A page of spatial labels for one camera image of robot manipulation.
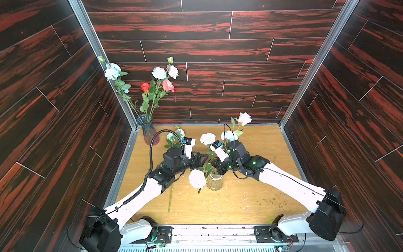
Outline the clear glass vase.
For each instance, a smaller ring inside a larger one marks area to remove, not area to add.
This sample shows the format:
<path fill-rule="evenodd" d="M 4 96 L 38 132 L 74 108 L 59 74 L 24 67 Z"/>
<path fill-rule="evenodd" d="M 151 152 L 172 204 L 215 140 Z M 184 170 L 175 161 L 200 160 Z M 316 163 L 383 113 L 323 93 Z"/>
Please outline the clear glass vase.
<path fill-rule="evenodd" d="M 207 177 L 207 187 L 210 190 L 218 191 L 223 187 L 223 174 L 219 168 L 218 164 L 219 160 L 215 160 L 212 162 L 212 170 L 211 173 Z"/>

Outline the blue white flower spray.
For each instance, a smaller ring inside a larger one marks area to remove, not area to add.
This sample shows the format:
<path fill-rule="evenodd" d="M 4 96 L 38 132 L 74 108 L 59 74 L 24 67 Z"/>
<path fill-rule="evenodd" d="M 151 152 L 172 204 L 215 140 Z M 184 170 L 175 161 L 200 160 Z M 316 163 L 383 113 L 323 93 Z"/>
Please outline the blue white flower spray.
<path fill-rule="evenodd" d="M 175 126 L 175 134 L 169 133 L 166 136 L 167 144 L 164 147 L 167 148 L 167 149 L 170 148 L 170 147 L 179 147 L 179 142 L 183 140 L 184 136 L 185 136 L 185 132 L 183 131 L 183 129 L 180 126 L 176 125 Z M 168 210 L 167 210 L 168 213 L 171 211 L 173 189 L 174 189 L 174 186 L 171 185 L 171 187 L 170 187 L 170 197 L 169 197 L 169 206 L 168 206 Z"/>

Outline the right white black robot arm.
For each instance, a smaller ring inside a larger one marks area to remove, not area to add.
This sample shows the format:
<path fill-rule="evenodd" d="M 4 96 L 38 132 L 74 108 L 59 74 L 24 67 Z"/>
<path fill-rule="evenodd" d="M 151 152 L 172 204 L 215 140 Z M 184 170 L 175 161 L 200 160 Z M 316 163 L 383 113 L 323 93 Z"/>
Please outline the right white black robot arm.
<path fill-rule="evenodd" d="M 301 214 L 278 215 L 269 228 L 274 241 L 286 242 L 288 237 L 300 233 L 316 234 L 329 241 L 336 239 L 346 216 L 340 191 L 309 184 L 260 155 L 251 156 L 238 140 L 226 145 L 217 140 L 209 148 L 218 157 L 213 166 L 221 174 L 239 171 L 247 178 L 277 188 L 307 209 Z"/>

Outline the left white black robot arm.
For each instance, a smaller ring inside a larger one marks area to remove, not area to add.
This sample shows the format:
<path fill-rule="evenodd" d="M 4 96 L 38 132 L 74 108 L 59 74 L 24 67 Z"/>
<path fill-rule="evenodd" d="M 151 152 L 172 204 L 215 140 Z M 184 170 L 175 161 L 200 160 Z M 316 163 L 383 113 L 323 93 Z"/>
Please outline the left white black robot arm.
<path fill-rule="evenodd" d="M 163 161 L 149 172 L 143 184 L 122 200 L 102 210 L 94 208 L 86 217 L 79 238 L 80 245 L 89 252 L 117 252 L 122 246 L 138 240 L 152 240 L 157 223 L 145 216 L 129 223 L 129 219 L 149 201 L 167 190 L 187 169 L 201 168 L 208 155 L 172 147 L 163 154 Z"/>

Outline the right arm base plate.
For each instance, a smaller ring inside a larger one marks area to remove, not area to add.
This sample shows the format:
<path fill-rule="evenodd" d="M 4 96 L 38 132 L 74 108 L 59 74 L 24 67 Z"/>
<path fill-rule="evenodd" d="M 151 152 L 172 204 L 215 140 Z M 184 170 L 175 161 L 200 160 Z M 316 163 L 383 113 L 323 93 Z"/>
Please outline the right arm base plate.
<path fill-rule="evenodd" d="M 258 243 L 292 243 L 299 241 L 298 236 L 287 236 L 276 226 L 254 226 L 254 235 Z"/>

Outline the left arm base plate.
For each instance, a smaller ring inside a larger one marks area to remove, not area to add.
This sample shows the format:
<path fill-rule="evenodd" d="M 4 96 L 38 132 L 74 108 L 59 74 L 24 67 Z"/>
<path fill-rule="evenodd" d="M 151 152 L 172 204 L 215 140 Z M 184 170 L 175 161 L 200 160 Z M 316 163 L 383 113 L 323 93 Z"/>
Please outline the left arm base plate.
<path fill-rule="evenodd" d="M 166 243 L 172 242 L 173 227 L 172 226 L 157 226 L 152 229 L 151 242 L 152 243 Z"/>

